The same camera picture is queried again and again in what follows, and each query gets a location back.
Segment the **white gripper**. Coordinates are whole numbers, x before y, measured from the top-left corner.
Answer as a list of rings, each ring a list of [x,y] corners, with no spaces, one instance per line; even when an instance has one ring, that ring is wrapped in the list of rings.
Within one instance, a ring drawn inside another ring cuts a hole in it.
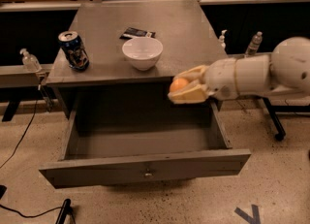
[[[198,80],[206,84],[185,87],[182,90],[168,94],[174,104],[197,104],[204,102],[208,97],[224,101],[239,96],[235,76],[236,60],[227,58],[217,60],[208,67],[200,65],[177,74],[173,79]]]

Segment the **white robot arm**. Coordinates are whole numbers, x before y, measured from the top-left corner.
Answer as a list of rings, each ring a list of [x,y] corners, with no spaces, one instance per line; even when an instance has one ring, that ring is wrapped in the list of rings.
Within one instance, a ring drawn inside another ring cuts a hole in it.
[[[310,39],[292,37],[271,54],[219,59],[174,77],[186,85],[171,90],[175,104],[202,103],[212,97],[220,101],[241,96],[297,99],[310,95]]]

